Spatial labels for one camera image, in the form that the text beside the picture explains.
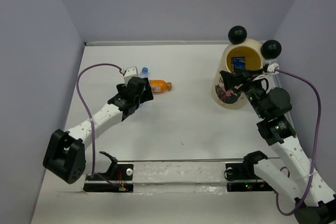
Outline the upright-lying blue label water bottle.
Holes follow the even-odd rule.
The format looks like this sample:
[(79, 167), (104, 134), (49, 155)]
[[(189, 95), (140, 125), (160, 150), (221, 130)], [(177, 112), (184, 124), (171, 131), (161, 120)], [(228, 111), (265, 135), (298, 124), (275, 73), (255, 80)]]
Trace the upright-lying blue label water bottle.
[(147, 67), (143, 67), (141, 72), (139, 73), (140, 78), (148, 78), (149, 77), (149, 70)]

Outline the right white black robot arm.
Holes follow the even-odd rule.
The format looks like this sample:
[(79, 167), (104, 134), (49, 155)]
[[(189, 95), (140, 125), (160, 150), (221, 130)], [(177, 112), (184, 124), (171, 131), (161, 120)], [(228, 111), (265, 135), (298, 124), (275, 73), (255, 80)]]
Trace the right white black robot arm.
[(261, 119), (258, 132), (268, 146), (279, 156), (288, 175), (277, 169), (261, 151), (244, 157), (241, 171), (248, 178), (263, 179), (276, 192), (285, 196), (295, 207), (284, 216), (294, 215), (298, 223), (332, 223), (335, 221), (335, 191), (331, 189), (315, 168), (317, 143), (307, 157), (299, 139), (285, 114), (292, 109), (289, 93), (283, 88), (263, 89), (261, 82), (269, 75), (281, 70), (268, 66), (267, 69), (236, 69), (234, 73), (220, 72), (224, 86), (239, 87)]

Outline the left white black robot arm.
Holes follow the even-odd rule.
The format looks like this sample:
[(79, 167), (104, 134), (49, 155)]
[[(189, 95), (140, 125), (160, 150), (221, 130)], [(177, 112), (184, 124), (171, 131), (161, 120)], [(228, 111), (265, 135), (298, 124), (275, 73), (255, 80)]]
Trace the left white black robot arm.
[(148, 78), (132, 77), (117, 85), (118, 93), (94, 115), (66, 131), (55, 130), (50, 137), (43, 167), (65, 181), (75, 183), (82, 174), (96, 172), (104, 179), (116, 174), (109, 161), (96, 166), (95, 140), (105, 131), (135, 113), (140, 104), (153, 100)]

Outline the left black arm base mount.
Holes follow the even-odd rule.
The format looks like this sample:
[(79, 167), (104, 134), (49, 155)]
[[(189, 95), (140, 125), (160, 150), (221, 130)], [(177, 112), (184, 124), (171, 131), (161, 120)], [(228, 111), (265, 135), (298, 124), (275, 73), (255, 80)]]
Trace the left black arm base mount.
[(134, 164), (119, 162), (112, 155), (101, 151), (111, 164), (105, 173), (95, 173), (93, 177), (87, 175), (83, 190), (87, 193), (132, 193)]

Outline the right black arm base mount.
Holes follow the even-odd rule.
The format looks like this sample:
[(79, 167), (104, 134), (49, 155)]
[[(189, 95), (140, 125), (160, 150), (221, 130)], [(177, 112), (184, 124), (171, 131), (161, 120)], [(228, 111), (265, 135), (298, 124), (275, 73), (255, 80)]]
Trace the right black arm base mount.
[(226, 163), (223, 175), (227, 180), (226, 188), (229, 193), (274, 192), (274, 189), (263, 179), (246, 173), (242, 163)]

